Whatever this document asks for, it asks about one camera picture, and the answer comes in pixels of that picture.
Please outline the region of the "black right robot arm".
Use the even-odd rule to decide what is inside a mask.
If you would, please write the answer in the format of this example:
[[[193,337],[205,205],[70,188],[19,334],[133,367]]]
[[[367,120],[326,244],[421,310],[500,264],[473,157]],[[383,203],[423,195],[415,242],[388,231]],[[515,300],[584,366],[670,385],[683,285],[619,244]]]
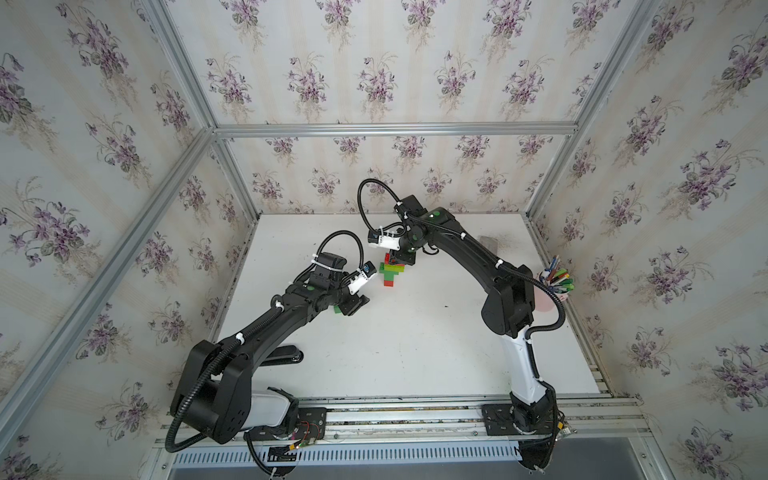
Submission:
[[[429,211],[410,195],[397,200],[394,211],[405,229],[398,245],[390,249],[399,262],[413,265],[417,250],[434,247],[453,258],[486,293],[481,318],[503,341],[511,376],[511,414],[515,429],[522,434],[533,434],[548,421],[556,421],[555,389],[539,373],[532,336],[564,325],[562,302],[546,290],[528,267],[514,266],[498,257],[471,236],[446,209]],[[536,291],[553,301],[558,312],[554,323],[534,324]]]

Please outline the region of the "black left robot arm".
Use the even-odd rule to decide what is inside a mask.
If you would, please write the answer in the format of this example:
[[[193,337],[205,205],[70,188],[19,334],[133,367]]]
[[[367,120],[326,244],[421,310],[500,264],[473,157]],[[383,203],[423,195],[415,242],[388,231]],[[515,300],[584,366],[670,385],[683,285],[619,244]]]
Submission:
[[[376,266],[365,261],[347,272],[345,264],[336,254],[315,255],[261,316],[216,343],[203,340],[192,348],[170,405],[167,452],[205,439],[225,444],[251,430],[270,430],[279,437],[294,432],[297,399],[276,387],[254,393],[252,379],[290,335],[321,313],[337,309],[352,316],[368,303],[360,290],[376,275]]]

